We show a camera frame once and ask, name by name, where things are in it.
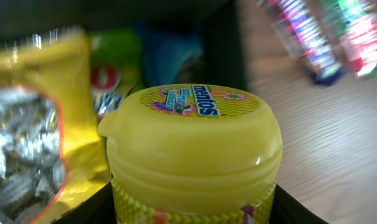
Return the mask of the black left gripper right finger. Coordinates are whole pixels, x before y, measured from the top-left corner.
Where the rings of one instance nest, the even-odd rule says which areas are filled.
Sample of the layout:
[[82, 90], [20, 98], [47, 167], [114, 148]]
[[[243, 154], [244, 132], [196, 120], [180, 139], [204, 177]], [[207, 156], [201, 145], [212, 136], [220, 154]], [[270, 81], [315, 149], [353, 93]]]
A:
[[276, 185], [271, 224], [328, 224]]

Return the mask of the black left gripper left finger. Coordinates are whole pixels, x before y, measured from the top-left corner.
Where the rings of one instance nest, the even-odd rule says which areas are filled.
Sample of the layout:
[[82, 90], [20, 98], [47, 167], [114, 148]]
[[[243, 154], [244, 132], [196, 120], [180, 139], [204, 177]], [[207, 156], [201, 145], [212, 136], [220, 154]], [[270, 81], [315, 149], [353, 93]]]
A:
[[54, 224], [116, 224], [111, 183]]

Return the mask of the yellow Hacks candy bag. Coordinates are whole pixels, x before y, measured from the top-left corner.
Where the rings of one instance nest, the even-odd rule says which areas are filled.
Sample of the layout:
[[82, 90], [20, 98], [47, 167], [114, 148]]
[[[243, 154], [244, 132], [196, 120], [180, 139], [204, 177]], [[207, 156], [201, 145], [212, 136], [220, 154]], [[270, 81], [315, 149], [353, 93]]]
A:
[[80, 29], [0, 50], [0, 223], [54, 223], [108, 183]]

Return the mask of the yellow Mentos gum bottle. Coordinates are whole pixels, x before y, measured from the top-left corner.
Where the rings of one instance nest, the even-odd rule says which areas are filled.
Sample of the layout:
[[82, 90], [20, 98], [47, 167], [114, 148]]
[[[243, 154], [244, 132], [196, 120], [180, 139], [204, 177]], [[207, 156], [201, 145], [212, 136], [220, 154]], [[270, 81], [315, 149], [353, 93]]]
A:
[[118, 223], [269, 223], [283, 145], [258, 96], [155, 86], [127, 97], [98, 132]]

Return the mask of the Haribo gummy candy bag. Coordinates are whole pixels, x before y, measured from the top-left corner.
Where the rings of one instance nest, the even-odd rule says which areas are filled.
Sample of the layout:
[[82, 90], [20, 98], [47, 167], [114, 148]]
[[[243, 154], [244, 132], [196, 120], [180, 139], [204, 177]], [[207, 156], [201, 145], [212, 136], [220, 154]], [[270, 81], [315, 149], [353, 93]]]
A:
[[95, 113], [102, 118], [144, 88], [142, 44], [130, 28], [91, 32], [89, 37], [91, 94]]

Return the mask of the blue Oreo cookie pack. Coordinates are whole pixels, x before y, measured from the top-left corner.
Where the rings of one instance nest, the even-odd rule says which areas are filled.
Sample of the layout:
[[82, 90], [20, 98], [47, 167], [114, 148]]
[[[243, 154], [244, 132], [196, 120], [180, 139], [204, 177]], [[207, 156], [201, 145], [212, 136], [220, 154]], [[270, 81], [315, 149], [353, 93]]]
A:
[[142, 66], [149, 86], [205, 83], [208, 72], [201, 33], [137, 27]]

